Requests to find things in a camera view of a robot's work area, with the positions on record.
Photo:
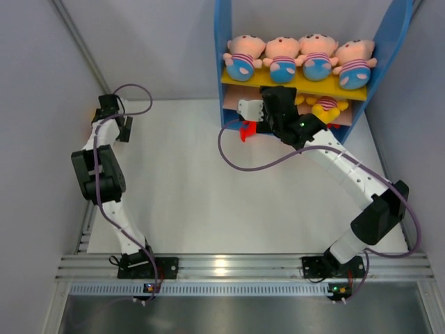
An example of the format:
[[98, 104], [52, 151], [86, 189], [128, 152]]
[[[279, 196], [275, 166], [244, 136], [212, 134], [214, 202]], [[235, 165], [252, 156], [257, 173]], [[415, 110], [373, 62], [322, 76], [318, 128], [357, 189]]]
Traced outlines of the red shark plush toy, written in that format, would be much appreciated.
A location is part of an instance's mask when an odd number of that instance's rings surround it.
[[241, 141], [244, 143], [247, 138], [254, 136], [257, 133], [258, 122], [244, 120], [241, 122], [239, 135]]

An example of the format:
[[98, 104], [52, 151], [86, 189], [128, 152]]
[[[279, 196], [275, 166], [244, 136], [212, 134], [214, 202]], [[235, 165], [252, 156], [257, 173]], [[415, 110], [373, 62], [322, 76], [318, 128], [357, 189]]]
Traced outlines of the yellow duck plush striped shirt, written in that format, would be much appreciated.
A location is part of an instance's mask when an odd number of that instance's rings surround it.
[[325, 124], [331, 123], [345, 111], [349, 102], [347, 100], [336, 100], [329, 96], [306, 96], [305, 101], [311, 107], [311, 113]]

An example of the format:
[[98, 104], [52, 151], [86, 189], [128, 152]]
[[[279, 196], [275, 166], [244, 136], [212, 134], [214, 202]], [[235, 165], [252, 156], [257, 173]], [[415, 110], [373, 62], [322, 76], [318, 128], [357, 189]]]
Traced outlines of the boy doll striped shirt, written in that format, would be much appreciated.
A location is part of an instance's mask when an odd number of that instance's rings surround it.
[[339, 62], [335, 56], [339, 43], [334, 38], [319, 33], [305, 35], [298, 42], [300, 55], [297, 64], [302, 67], [305, 78], [322, 81], [330, 76]]

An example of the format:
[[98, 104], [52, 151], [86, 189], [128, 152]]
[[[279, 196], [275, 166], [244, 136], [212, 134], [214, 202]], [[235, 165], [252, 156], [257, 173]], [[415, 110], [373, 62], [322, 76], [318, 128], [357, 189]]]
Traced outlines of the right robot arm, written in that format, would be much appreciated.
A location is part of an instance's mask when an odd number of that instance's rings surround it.
[[262, 86], [262, 113], [272, 133], [281, 142], [306, 152], [353, 198], [361, 213], [323, 254], [325, 270], [341, 276], [350, 261], [365, 248], [378, 244], [404, 218], [408, 186], [393, 184], [373, 175], [338, 142], [327, 125], [313, 113], [298, 114], [296, 90]]

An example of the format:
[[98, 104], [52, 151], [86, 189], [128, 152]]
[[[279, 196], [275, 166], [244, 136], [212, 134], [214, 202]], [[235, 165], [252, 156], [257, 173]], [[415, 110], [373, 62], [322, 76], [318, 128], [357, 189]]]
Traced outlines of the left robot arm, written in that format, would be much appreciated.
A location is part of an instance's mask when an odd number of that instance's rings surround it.
[[157, 261], [127, 210], [126, 180], [113, 151], [115, 143], [129, 142], [133, 118], [125, 114], [116, 94], [101, 95], [98, 100], [91, 135], [81, 150], [71, 154], [76, 179], [83, 197], [97, 206], [120, 242], [121, 257], [108, 259], [118, 268], [118, 278], [155, 278]]

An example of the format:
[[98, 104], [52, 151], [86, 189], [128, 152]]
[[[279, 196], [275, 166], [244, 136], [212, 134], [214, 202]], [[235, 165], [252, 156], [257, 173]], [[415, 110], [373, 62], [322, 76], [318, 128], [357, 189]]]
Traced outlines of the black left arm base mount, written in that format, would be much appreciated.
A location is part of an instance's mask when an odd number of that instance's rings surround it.
[[178, 257], [156, 256], [152, 261], [146, 252], [139, 250], [134, 254], [123, 254], [118, 261], [119, 279], [155, 279], [157, 270], [159, 279], [175, 280], [179, 270]]

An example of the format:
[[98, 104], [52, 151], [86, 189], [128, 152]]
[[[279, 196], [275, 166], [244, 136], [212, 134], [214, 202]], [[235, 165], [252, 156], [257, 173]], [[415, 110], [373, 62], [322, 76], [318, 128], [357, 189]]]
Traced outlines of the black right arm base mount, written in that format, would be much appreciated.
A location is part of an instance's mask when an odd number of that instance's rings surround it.
[[359, 255], [342, 264], [327, 250], [322, 255], [304, 256], [301, 262], [303, 278], [313, 283], [331, 278], [363, 278], [365, 274], [365, 265]]

